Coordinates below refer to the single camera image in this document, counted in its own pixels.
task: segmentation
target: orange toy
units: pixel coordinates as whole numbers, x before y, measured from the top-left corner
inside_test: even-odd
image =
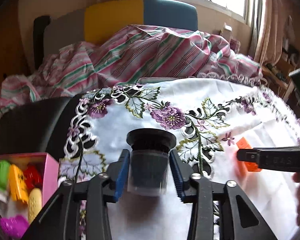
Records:
[[[244,137],[242,137],[237,142],[237,146],[239,149],[252,149],[252,147],[250,146],[250,144],[247,142],[247,140]],[[260,172],[262,170],[262,169],[258,168],[258,164],[256,164],[256,163],[241,162],[238,160],[237,160],[237,163],[238,163],[238,172],[239,172],[239,174],[237,174],[237,176],[240,178],[246,177],[248,171]]]
[[[12,164],[9,168],[10,191],[13,201],[29,202],[29,195],[22,170]]]

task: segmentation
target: black lid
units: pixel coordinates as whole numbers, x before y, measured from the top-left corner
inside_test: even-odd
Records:
[[[141,128],[128,133],[127,143],[133,150],[162,150],[168,153],[176,146],[177,139],[165,130]]]

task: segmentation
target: box of toys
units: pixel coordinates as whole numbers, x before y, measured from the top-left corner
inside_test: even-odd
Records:
[[[20,239],[57,190],[59,163],[48,153],[0,155],[0,228]]]

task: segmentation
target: green toy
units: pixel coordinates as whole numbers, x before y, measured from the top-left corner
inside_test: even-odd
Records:
[[[0,191],[5,191],[8,185],[10,163],[0,161]]]

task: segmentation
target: embroidered tablecloth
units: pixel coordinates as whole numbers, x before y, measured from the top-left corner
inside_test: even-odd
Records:
[[[84,156],[79,180],[106,170],[127,148],[127,133],[137,128],[165,129],[177,138],[176,149],[187,163],[198,164],[212,181],[238,180],[236,142],[245,137],[252,147],[300,145],[300,122],[285,103],[265,87],[229,81],[190,78],[154,84],[116,85],[82,96],[69,124],[60,179],[72,179],[79,159],[79,137]],[[290,173],[262,170],[242,184],[246,194],[279,240],[297,229],[296,185]],[[147,198],[125,192],[109,204],[113,239],[184,240],[191,205],[177,197],[171,174],[167,194]],[[81,229],[85,237],[85,202]]]

